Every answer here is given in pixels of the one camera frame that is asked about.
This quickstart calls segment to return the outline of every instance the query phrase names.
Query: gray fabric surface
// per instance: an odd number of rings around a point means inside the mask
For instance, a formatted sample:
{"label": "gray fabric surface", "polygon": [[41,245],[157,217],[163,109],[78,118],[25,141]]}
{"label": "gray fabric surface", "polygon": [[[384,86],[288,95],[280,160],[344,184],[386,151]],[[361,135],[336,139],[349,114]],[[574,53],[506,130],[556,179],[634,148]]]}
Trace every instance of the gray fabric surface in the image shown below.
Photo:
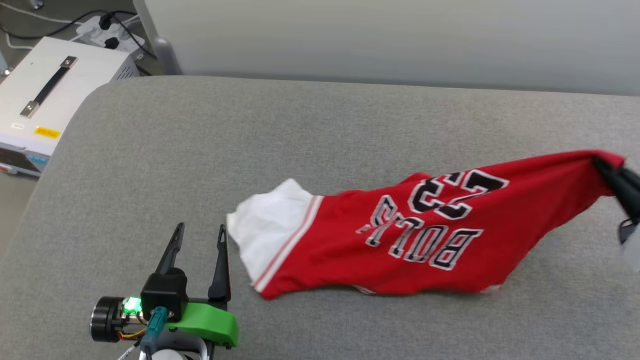
{"label": "gray fabric surface", "polygon": [[[0,264],[0,357],[116,359],[127,344],[88,335],[96,301],[139,293],[180,221],[177,266],[204,296],[224,214],[288,177],[331,194],[598,147],[640,170],[639,114],[639,98],[601,95],[189,77],[103,86]],[[487,295],[332,288],[268,302],[232,248],[240,345],[216,359],[637,359],[640,275],[619,255],[622,218],[601,199]]]}

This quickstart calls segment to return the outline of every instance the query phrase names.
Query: yellow wire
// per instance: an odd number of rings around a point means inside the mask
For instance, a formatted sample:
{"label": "yellow wire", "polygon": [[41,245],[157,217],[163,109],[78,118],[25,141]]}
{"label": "yellow wire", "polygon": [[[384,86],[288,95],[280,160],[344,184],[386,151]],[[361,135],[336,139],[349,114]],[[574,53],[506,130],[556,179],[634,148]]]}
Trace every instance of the yellow wire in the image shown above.
{"label": "yellow wire", "polygon": [[135,334],[123,334],[121,331],[119,331],[120,336],[122,336],[125,339],[130,339],[130,338],[135,338],[136,336],[139,336],[140,334],[142,334],[143,332],[145,332],[146,329],[142,329],[138,332],[136,332]]}

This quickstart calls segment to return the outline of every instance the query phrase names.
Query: red jersey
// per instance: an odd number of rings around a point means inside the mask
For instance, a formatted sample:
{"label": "red jersey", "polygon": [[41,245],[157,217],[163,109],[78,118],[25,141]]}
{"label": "red jersey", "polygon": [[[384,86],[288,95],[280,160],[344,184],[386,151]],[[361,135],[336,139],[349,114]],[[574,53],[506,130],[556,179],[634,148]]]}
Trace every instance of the red jersey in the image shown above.
{"label": "red jersey", "polygon": [[502,284],[552,229],[608,187],[575,151],[397,185],[313,196],[289,179],[227,217],[253,287],[265,298],[329,284],[367,293],[478,292]]}

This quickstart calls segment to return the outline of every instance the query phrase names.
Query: white power strip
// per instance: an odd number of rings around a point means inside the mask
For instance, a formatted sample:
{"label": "white power strip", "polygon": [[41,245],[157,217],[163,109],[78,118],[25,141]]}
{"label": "white power strip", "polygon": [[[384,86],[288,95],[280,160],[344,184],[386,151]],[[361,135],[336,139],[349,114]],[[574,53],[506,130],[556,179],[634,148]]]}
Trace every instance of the white power strip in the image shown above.
{"label": "white power strip", "polygon": [[[144,52],[136,44],[135,41],[129,36],[126,30],[120,24],[111,24],[109,29],[103,30],[100,28],[100,17],[94,16],[84,24],[80,25],[76,29],[78,34],[78,40],[98,47],[105,47],[105,43],[110,38],[116,38],[118,40],[118,47],[115,50],[122,51],[123,53],[131,54],[131,57],[135,60],[140,60],[144,57]],[[145,44],[145,39],[133,34],[140,45]]]}

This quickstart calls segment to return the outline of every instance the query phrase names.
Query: green light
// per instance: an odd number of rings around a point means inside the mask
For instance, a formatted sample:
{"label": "green light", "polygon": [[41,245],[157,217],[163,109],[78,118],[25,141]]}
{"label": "green light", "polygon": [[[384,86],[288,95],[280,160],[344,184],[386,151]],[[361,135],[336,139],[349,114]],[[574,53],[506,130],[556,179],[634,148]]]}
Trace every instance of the green light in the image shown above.
{"label": "green light", "polygon": [[139,297],[129,297],[124,300],[122,312],[127,315],[137,314],[142,311],[142,299]]}

